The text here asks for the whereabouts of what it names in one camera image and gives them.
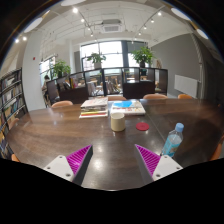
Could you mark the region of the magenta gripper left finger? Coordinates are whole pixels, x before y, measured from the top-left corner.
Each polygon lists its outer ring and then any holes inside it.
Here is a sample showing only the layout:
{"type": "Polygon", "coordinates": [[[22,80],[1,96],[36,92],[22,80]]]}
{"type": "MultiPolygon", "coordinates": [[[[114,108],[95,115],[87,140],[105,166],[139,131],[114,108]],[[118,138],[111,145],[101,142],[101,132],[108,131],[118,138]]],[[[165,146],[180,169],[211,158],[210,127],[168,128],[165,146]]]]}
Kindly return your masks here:
{"type": "Polygon", "coordinates": [[[57,156],[44,170],[80,186],[92,155],[93,146],[87,145],[68,156],[57,156]]]}

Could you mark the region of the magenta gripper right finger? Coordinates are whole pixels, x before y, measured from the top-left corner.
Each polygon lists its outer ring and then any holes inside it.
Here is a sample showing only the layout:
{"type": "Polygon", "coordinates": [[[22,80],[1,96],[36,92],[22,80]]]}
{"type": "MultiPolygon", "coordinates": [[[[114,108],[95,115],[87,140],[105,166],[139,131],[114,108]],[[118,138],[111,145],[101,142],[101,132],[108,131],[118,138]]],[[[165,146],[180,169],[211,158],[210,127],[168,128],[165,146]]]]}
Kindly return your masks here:
{"type": "Polygon", "coordinates": [[[138,144],[135,145],[135,157],[145,185],[182,169],[170,156],[159,156],[138,144]]]}

